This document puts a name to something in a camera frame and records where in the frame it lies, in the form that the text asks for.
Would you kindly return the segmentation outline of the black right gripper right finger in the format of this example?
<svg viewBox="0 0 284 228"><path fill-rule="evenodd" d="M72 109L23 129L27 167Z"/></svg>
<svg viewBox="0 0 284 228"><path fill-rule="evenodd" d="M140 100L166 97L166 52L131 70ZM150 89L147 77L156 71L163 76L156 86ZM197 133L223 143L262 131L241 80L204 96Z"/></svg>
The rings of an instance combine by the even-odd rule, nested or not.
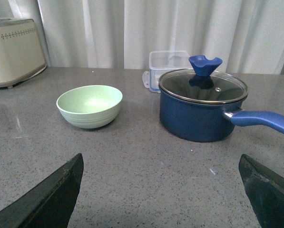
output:
<svg viewBox="0 0 284 228"><path fill-rule="evenodd" d="M284 228L284 178L246 154L238 168L260 226Z"/></svg>

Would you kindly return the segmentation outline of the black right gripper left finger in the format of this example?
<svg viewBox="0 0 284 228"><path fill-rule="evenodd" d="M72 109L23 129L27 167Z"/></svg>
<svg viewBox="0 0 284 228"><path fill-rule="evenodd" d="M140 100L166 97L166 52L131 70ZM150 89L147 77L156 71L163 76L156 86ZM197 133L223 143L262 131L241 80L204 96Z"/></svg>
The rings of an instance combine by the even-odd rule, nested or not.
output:
<svg viewBox="0 0 284 228"><path fill-rule="evenodd" d="M66 228L76 205L83 170L83 156L78 153L1 210L0 228Z"/></svg>

